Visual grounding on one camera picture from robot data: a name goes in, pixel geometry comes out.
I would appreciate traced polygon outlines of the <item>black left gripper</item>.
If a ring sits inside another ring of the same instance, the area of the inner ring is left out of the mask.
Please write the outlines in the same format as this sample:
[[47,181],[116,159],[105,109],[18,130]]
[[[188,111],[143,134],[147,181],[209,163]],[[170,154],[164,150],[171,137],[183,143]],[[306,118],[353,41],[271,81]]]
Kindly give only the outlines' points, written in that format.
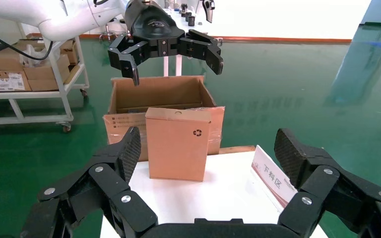
[[139,85],[137,66],[149,58],[182,56],[204,60],[220,75],[224,67],[218,41],[196,30],[185,31],[155,2],[128,2],[125,22],[132,39],[118,36],[108,48],[110,66]]

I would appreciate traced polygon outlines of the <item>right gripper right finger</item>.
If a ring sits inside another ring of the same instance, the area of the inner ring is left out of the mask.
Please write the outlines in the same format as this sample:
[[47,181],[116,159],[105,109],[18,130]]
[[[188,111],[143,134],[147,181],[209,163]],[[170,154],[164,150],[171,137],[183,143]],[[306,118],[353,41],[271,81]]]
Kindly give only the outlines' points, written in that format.
[[324,149],[300,142],[280,128],[275,157],[296,194],[278,224],[308,238],[325,212],[338,217],[360,238],[381,238],[381,186],[343,169]]

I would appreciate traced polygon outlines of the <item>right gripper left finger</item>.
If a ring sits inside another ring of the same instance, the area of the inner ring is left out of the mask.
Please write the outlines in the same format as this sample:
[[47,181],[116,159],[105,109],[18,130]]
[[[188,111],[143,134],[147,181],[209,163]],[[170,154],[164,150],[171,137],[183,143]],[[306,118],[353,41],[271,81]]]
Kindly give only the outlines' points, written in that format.
[[81,169],[43,188],[24,226],[23,238],[70,238],[83,219],[101,210],[122,238],[142,237],[158,218],[129,182],[141,154],[140,131],[97,151]]

